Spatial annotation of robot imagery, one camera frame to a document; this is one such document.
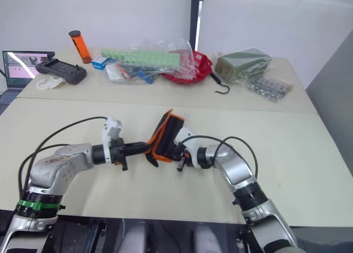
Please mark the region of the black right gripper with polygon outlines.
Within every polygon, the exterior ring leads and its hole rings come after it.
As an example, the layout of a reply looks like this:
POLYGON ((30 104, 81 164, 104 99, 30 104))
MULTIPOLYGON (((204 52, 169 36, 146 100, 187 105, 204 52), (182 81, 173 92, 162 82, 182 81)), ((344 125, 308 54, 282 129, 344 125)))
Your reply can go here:
POLYGON ((185 167, 193 167, 191 154, 186 150, 182 144, 176 143, 172 153, 173 161, 177 163, 176 169, 182 172, 185 167))

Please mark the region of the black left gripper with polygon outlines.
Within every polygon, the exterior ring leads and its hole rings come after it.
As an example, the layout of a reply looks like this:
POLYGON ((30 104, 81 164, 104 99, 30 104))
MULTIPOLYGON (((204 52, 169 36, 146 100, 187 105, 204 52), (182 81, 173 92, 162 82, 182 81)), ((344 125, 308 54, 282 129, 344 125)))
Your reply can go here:
POLYGON ((121 165, 122 171, 128 170, 126 155, 143 154, 149 149, 146 142, 126 143, 122 138, 114 139, 110 146, 111 162, 114 165, 121 165))

